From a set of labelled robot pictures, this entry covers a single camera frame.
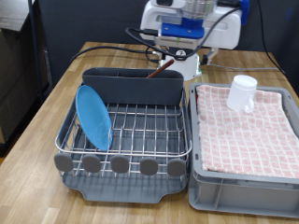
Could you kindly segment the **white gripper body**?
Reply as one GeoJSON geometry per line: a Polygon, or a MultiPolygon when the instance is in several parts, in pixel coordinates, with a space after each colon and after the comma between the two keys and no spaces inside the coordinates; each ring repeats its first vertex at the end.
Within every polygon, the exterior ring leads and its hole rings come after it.
{"type": "Polygon", "coordinates": [[[242,10],[220,6],[219,0],[149,0],[141,19],[141,30],[157,35],[141,37],[156,45],[173,48],[233,49],[237,46],[242,10]]]}

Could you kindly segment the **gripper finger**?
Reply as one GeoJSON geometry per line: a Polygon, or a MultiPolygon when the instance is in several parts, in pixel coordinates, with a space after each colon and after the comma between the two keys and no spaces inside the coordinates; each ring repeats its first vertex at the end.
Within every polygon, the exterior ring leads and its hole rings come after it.
{"type": "Polygon", "coordinates": [[[164,47],[162,46],[155,46],[154,49],[152,49],[153,53],[158,57],[159,60],[164,60],[165,56],[162,53],[162,50],[164,49],[164,47]]]}
{"type": "Polygon", "coordinates": [[[212,62],[212,59],[217,55],[219,52],[218,48],[211,48],[209,53],[206,55],[206,65],[210,65],[212,62]]]}

